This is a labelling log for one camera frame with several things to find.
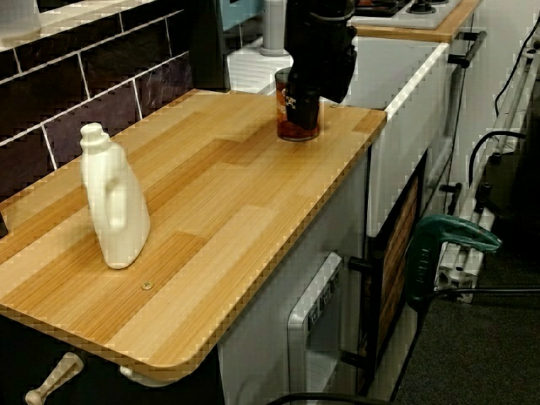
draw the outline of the tile wall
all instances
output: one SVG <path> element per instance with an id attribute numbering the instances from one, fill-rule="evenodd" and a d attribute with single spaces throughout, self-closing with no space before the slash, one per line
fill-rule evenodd
<path id="1" fill-rule="evenodd" d="M 185 0 L 156 0 L 0 49 L 0 202 L 193 88 Z"/>

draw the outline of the wooden countertop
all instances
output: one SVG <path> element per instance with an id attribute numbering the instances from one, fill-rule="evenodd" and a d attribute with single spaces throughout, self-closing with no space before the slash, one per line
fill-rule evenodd
<path id="1" fill-rule="evenodd" d="M 379 27 L 376 25 L 353 24 L 359 36 L 392 38 L 395 40 L 412 40 L 451 43 L 459 33 L 460 27 L 476 10 L 482 0 L 462 0 L 448 17 L 435 30 L 419 30 L 412 28 Z"/>
<path id="2" fill-rule="evenodd" d="M 321 135 L 292 143 L 273 97 L 193 90 L 113 138 L 151 216 L 130 267 L 103 261 L 80 158 L 0 203 L 0 314 L 157 380 L 188 375 L 385 122 L 324 105 Z"/>

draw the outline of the green clamp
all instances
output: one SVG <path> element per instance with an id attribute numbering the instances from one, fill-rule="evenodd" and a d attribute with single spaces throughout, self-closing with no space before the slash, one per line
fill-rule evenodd
<path id="1" fill-rule="evenodd" d="M 496 251 L 501 240 L 488 230 L 450 215 L 431 215 L 420 219 L 408 248 L 403 293 L 411 308 L 419 312 L 434 292 L 440 247 L 449 242 L 477 251 Z"/>

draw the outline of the gas burner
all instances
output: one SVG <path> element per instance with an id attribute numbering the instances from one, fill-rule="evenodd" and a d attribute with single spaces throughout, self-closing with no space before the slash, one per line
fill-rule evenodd
<path id="1" fill-rule="evenodd" d="M 411 0 L 355 0 L 355 15 L 390 18 Z"/>
<path id="2" fill-rule="evenodd" d="M 408 10 L 408 13 L 411 14 L 432 14 L 436 10 L 431 7 L 430 3 L 427 3 L 426 0 L 417 0 Z"/>

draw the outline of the white plastic bottle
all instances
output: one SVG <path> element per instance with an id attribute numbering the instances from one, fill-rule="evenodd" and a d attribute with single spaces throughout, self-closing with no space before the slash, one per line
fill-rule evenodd
<path id="1" fill-rule="evenodd" d="M 122 147 L 100 124 L 81 128 L 81 175 L 103 257 L 109 267 L 135 261 L 150 231 L 149 211 Z"/>

